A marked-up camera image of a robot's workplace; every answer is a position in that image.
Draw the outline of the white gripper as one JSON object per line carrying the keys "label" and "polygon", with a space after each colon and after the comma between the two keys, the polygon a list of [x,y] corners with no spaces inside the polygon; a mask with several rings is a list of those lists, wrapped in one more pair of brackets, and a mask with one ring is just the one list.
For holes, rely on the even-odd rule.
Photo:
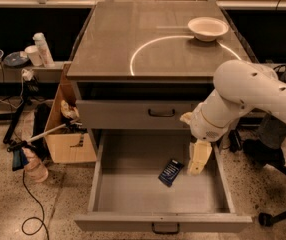
{"label": "white gripper", "polygon": [[189,124],[191,134],[200,139],[191,143],[189,147],[190,158],[187,169],[189,175],[198,175],[203,171],[212,152],[210,142],[216,142],[228,130],[227,126],[218,127],[208,122],[202,114],[203,105],[203,102],[199,103],[192,113],[186,112],[180,117],[181,122]]}

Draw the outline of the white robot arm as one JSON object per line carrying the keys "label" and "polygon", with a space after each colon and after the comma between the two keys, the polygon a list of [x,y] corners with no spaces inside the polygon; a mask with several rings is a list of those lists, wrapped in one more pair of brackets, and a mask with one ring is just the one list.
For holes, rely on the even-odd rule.
{"label": "white robot arm", "polygon": [[286,71],[243,60],[221,64],[214,73],[214,90],[197,107],[181,115],[196,143],[190,146],[188,173],[200,174],[212,151],[231,124],[254,109],[267,113],[261,127],[261,143],[281,145],[286,136]]}

